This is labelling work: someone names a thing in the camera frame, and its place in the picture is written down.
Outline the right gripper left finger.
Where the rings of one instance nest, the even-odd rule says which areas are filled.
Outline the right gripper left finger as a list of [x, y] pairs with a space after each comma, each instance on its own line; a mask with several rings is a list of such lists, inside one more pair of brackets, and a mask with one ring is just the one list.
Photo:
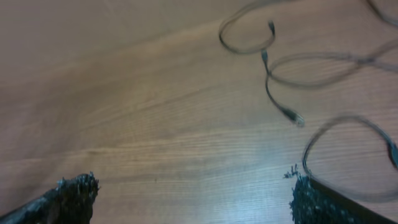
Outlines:
[[99, 189], [92, 172], [62, 178], [54, 189], [1, 215], [1, 224], [89, 224]]

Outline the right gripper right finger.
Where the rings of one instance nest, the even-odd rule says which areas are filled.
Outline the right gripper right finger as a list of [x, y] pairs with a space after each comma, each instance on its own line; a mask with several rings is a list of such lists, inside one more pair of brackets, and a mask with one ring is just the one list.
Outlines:
[[284, 174], [296, 178], [289, 203], [295, 224], [395, 224], [334, 190], [299, 172], [296, 165]]

